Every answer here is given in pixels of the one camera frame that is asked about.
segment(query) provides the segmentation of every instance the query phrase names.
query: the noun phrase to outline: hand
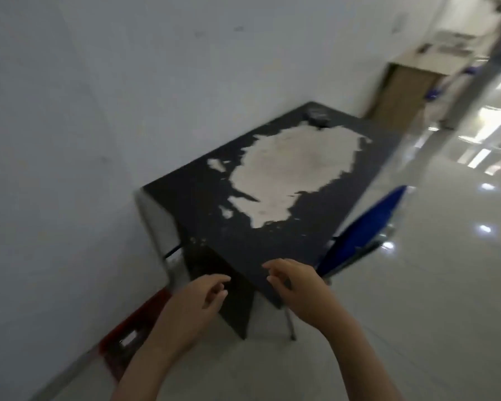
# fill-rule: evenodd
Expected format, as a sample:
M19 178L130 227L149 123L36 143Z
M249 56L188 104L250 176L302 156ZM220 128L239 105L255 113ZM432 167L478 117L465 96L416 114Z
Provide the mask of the hand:
M289 309L326 335L340 305L314 268L292 259L269 260L263 267L269 270L267 281ZM291 288L285 285L287 280Z
M228 294L223 283L229 281L229 276L212 274L188 283L166 303L147 341L176 361L219 312Z

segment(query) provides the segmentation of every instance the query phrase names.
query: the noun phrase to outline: right hand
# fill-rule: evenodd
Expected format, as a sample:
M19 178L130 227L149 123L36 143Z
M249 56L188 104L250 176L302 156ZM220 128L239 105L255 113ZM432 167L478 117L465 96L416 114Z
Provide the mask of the right hand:
M262 267L269 270L267 281L289 309L326 334L340 305L314 268L292 259L269 260ZM285 285L287 280L291 288Z

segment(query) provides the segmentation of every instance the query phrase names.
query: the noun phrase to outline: chair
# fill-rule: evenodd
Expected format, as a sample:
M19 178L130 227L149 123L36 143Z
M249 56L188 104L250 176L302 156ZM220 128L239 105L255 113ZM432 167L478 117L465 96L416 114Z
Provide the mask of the chair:
M384 196L373 207L359 216L339 236L316 267L319 276L330 283L329 278L373 252L395 232L401 212L398 209L405 193L411 191L402 185ZM296 340L295 328L289 309L284 307L291 340Z

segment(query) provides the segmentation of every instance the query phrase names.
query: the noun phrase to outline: white tiled floor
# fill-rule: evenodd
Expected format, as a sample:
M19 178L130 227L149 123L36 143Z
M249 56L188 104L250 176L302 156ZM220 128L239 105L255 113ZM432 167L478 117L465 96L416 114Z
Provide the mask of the white tiled floor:
M417 185L395 247L333 278L406 399L501 400L501 170L485 173L501 155L501 141L474 146L458 138L479 126L434 132L405 171L382 172L353 215L401 178ZM476 168L457 162L471 147L492 152ZM494 190L481 189L483 183ZM491 232L480 233L481 224ZM246 341L216 320L159 399L347 399L323 337L299 320L295 325L299 338L291 342L283 313L262 298ZM108 399L113 387L97 360L57 399Z

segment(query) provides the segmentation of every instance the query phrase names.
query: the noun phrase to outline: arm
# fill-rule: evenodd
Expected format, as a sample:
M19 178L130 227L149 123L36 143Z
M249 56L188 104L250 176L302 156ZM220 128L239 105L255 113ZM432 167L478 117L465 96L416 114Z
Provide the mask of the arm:
M267 280L284 303L327 338L350 401L401 399L362 328L338 303L314 268L290 259L271 260L263 267L269 270Z
M155 401L171 366L206 329L220 310L230 277L199 277L172 297L147 340L136 352L111 401Z

